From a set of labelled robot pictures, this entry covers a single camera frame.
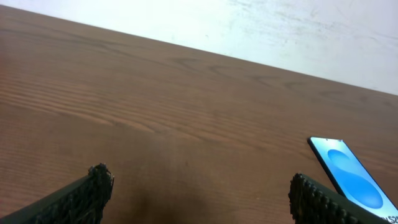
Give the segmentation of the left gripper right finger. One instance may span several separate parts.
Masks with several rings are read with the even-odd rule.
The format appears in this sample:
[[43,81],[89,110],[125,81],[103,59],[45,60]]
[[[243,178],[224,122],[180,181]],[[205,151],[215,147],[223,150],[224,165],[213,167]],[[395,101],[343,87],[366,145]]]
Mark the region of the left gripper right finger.
[[305,174],[293,176],[288,196],[295,224],[389,223]]

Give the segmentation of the blue Galaxy smartphone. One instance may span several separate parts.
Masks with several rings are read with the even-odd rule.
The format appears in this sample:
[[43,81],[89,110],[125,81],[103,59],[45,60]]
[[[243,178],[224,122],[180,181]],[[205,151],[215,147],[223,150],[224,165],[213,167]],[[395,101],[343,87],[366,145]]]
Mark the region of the blue Galaxy smartphone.
[[342,139],[311,136],[312,151],[339,194],[389,223],[397,208]]

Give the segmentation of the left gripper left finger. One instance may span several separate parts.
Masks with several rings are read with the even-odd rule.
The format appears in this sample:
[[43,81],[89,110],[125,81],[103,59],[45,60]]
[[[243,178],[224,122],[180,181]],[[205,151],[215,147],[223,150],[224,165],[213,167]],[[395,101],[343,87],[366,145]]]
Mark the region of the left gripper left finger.
[[1,218],[2,224],[100,223],[111,198],[114,175],[105,164],[91,166],[88,175]]

